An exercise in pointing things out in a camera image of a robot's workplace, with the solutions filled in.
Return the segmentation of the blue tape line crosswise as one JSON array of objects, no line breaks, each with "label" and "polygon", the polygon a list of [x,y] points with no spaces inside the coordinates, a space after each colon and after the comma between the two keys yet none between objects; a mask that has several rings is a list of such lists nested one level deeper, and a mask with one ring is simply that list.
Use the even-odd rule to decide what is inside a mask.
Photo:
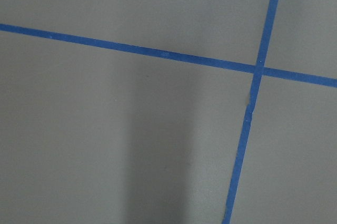
[{"label": "blue tape line crosswise", "polygon": [[[76,36],[70,34],[63,34],[57,32],[50,32],[44,30],[37,30],[33,28],[14,26],[8,24],[1,24],[1,31],[11,32],[16,34],[35,36],[40,38],[46,38],[51,40],[57,40],[62,42],[75,43],[80,45],[87,45],[92,47],[105,48],[109,50],[128,52],[133,54],[140,54],[151,57],[158,57],[167,60],[174,60],[192,64],[199,64],[205,66],[211,66],[220,69],[228,69],[233,71],[254,73],[255,66],[251,64],[244,64],[220,59],[213,59],[202,56],[195,56],[189,54],[182,54],[177,52],[170,52],[164,50],[158,50],[154,48],[141,47],[135,45],[128,45],[122,43],[116,43],[105,40],[98,40],[94,38],[88,38],[83,36]],[[292,72],[286,70],[279,70],[274,68],[266,67],[262,70],[263,76],[275,77],[285,80],[298,81],[304,83],[311,83],[321,86],[328,86],[336,88],[336,79],[330,77],[323,77],[311,74],[304,74],[299,72]]]}]

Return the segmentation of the blue tape line lengthwise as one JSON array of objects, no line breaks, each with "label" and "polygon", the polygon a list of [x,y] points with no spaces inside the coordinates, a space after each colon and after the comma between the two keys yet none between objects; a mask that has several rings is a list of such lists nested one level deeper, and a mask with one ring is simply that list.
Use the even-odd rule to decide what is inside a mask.
[{"label": "blue tape line lengthwise", "polygon": [[241,171],[243,167],[246,147],[250,135],[251,124],[253,120],[253,113],[256,106],[257,96],[260,89],[261,79],[264,71],[265,61],[269,49],[271,35],[273,31],[274,20],[276,16],[277,6],[279,0],[269,0],[266,18],[263,27],[263,33],[260,40],[259,51],[256,58],[255,68],[249,92],[249,102],[246,106],[244,119],[242,123],[242,130],[237,146],[234,166],[230,179],[229,189],[225,202],[224,217],[222,223],[230,223],[231,216],[235,204],[235,198],[239,187]]}]

